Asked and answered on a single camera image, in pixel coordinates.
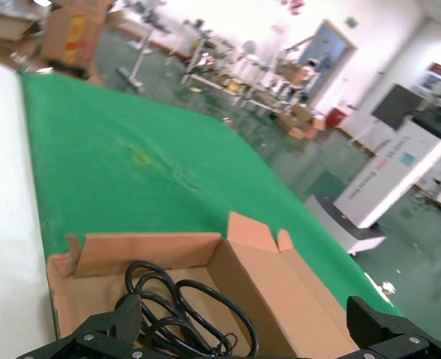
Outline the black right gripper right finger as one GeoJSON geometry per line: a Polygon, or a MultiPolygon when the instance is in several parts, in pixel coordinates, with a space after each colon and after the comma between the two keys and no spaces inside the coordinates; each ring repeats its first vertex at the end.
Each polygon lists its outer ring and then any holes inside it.
{"type": "Polygon", "coordinates": [[[441,340],[407,318],[375,310],[359,296],[347,300],[347,329],[359,349],[343,359],[441,359],[441,340]]]}

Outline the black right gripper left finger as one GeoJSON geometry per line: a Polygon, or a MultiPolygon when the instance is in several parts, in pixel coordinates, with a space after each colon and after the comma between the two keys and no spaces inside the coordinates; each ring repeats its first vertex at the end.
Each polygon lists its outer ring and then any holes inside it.
{"type": "Polygon", "coordinates": [[[21,358],[130,358],[142,326],[142,300],[127,296],[115,310],[89,316],[72,334],[21,358]]]}

